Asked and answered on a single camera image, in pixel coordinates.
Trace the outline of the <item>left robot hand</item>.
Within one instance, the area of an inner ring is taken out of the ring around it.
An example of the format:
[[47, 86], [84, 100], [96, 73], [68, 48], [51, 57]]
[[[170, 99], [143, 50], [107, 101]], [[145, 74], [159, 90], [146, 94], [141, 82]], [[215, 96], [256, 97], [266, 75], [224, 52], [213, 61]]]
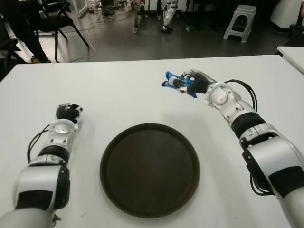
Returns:
[[83, 108], [77, 104], [65, 103], [57, 107], [56, 118], [57, 119], [67, 119], [72, 121], [74, 124], [78, 122], [78, 117], [83, 111]]

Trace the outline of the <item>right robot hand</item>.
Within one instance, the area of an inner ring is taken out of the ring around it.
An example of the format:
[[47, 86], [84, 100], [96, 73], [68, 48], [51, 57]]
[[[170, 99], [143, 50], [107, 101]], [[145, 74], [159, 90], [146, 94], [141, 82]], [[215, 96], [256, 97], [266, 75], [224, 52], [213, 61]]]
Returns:
[[216, 83], [216, 80], [208, 76], [207, 74], [192, 69], [182, 73], [181, 77], [191, 79], [193, 82], [188, 87], [181, 87], [179, 91], [182, 93], [203, 93], [205, 94], [209, 86]]

